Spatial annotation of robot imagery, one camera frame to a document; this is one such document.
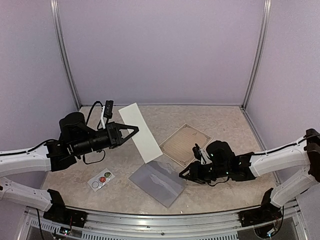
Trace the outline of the grey envelope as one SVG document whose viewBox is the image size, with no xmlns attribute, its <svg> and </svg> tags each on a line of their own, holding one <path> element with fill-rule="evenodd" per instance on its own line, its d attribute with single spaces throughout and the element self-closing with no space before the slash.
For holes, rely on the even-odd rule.
<svg viewBox="0 0 320 240">
<path fill-rule="evenodd" d="M 169 163 L 151 161 L 138 168 L 130 177 L 130 181 L 169 208 L 186 187 L 186 181 Z"/>
</svg>

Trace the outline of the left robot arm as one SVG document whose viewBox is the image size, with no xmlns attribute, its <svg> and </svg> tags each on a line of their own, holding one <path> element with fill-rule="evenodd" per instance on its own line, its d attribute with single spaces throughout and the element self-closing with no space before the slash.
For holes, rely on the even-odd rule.
<svg viewBox="0 0 320 240">
<path fill-rule="evenodd" d="M 137 126 L 111 122 L 94 130 L 87 126 L 81 112 L 72 112 L 59 121 L 59 139 L 48 139 L 30 149 L 4 151 L 0 154 L 0 198 L 42 212 L 50 212 L 63 223 L 70 211 L 58 191 L 40 190 L 13 182 L 9 175 L 28 172 L 57 172 L 76 164 L 82 156 L 114 149 L 139 132 Z"/>
</svg>

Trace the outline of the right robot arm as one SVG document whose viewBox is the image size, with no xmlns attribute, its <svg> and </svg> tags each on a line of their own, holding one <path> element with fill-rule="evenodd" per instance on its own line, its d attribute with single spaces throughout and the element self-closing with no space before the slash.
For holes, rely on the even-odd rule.
<svg viewBox="0 0 320 240">
<path fill-rule="evenodd" d="M 236 182 L 255 180 L 265 174 L 300 166 L 301 169 L 264 196 L 256 218 L 266 222 L 276 209 L 320 182 L 320 134 L 315 129 L 278 148 L 235 155 L 226 141 L 216 140 L 206 149 L 192 148 L 196 160 L 179 177 L 198 184 L 208 184 L 219 178 Z"/>
</svg>

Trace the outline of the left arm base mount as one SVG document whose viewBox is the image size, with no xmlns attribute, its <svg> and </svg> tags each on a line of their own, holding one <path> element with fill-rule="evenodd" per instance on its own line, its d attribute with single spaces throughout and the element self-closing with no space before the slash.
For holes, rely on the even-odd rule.
<svg viewBox="0 0 320 240">
<path fill-rule="evenodd" d="M 48 210 L 44 211 L 44 219 L 60 224 L 65 224 L 70 227 L 84 227 L 88 216 L 87 212 L 67 208 L 62 196 L 58 191 L 48 189 L 47 192 L 51 197 L 51 207 Z"/>
</svg>

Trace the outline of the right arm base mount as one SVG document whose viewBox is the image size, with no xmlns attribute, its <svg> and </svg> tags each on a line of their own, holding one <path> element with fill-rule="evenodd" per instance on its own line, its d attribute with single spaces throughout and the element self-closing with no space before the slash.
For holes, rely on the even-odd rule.
<svg viewBox="0 0 320 240">
<path fill-rule="evenodd" d="M 271 204 L 272 190 L 273 188 L 270 188 L 264 193 L 259 207 L 243 210 L 238 213 L 242 227 L 258 225 L 283 217 L 281 208 Z"/>
</svg>

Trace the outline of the beige letter paper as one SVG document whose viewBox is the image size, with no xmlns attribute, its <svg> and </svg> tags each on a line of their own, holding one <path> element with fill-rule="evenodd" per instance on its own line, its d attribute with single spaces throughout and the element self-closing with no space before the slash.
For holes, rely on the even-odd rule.
<svg viewBox="0 0 320 240">
<path fill-rule="evenodd" d="M 118 112 L 125 125 L 138 127 L 132 140 L 145 164 L 163 155 L 137 103 L 123 107 Z"/>
<path fill-rule="evenodd" d="M 213 137 L 210 135 L 185 123 L 164 140 L 159 145 L 159 148 L 163 154 L 185 168 L 195 160 L 192 150 L 195 144 L 200 148 L 204 148 L 212 139 Z"/>
</svg>

